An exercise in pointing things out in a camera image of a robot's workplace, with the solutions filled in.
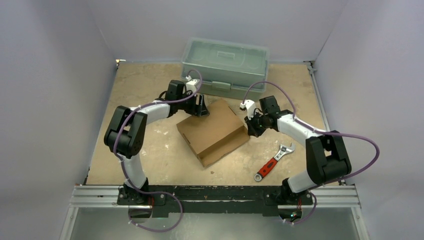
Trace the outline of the brown cardboard box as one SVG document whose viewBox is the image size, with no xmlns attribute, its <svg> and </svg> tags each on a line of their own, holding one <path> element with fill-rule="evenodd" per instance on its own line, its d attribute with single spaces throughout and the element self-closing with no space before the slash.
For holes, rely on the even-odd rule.
<svg viewBox="0 0 424 240">
<path fill-rule="evenodd" d="M 208 116 L 190 116 L 176 127 L 191 151 L 208 168 L 250 140 L 243 121 L 224 99 L 207 106 Z"/>
</svg>

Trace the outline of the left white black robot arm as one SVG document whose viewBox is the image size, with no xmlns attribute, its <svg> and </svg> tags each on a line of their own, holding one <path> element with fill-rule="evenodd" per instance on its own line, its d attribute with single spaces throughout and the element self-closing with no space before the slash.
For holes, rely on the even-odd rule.
<svg viewBox="0 0 424 240">
<path fill-rule="evenodd" d="M 199 94 L 202 80 L 171 80 L 153 102 L 136 107 L 118 106 L 110 120 L 103 141 L 118 158 L 125 180 L 122 196 L 138 205 L 149 199 L 149 183 L 140 160 L 146 127 L 172 117 L 178 111 L 195 117 L 209 115 L 204 96 Z"/>
</svg>

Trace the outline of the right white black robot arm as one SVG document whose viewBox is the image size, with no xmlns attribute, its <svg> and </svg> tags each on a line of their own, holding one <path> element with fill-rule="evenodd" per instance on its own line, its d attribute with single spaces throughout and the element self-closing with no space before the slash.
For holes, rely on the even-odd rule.
<svg viewBox="0 0 424 240">
<path fill-rule="evenodd" d="M 351 173 L 352 165 L 344 140 L 337 131 L 321 133 L 318 129 L 282 110 L 274 96 L 260 99 L 260 108 L 252 100 L 244 100 L 239 108 L 247 112 L 244 121 L 249 136 L 259 137 L 273 129 L 285 134 L 305 148 L 306 169 L 282 181 L 276 199 L 294 203 L 306 191 Z"/>
</svg>

